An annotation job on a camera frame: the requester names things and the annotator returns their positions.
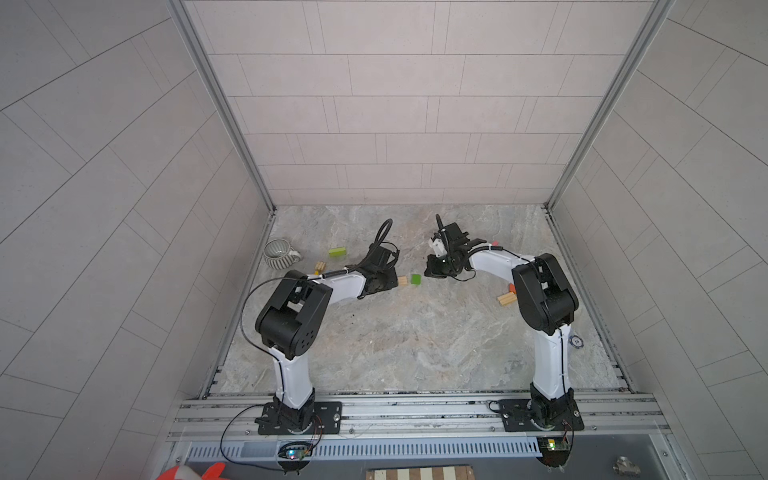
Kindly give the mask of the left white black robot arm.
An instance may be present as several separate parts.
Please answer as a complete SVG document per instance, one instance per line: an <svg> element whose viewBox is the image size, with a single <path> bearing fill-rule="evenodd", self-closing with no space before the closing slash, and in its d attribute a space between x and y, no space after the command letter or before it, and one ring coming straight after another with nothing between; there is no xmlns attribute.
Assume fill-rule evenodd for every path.
<svg viewBox="0 0 768 480"><path fill-rule="evenodd" d="M388 241L373 243L356 265L314 276L291 270L280 279L255 322L277 375L277 391L265 408L275 424L293 432L310 427L315 389L306 353L319 334L328 306L397 287L399 255L397 246Z"/></svg>

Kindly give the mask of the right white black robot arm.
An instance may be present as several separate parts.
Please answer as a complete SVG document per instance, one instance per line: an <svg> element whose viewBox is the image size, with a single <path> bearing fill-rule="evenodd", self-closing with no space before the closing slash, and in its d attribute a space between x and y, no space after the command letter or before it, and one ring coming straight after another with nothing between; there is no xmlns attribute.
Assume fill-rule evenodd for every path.
<svg viewBox="0 0 768 480"><path fill-rule="evenodd" d="M535 370L525 413L540 430L582 430L568 369L568 340L579 300L556 257L525 257L471 239L457 223L445 225L440 217L436 222L425 275L457 279L463 271L482 271L512 284L522 318L535 331Z"/></svg>

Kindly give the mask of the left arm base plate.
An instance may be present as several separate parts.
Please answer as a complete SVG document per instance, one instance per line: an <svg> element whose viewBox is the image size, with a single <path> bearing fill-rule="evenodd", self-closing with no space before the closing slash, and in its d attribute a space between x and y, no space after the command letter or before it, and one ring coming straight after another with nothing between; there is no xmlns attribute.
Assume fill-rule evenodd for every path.
<svg viewBox="0 0 768 480"><path fill-rule="evenodd" d="M301 408L293 409L274 398L255 422L260 435L338 434L341 416L341 402L309 399Z"/></svg>

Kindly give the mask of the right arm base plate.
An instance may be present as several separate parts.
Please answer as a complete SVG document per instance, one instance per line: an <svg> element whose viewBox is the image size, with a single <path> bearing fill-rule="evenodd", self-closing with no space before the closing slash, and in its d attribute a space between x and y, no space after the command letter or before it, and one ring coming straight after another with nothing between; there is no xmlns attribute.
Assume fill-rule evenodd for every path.
<svg viewBox="0 0 768 480"><path fill-rule="evenodd" d="M506 432L565 432L585 429L581 414L575 404L566 406L562 413L550 420L536 420L528 408L527 399L502 399L497 402L498 411Z"/></svg>

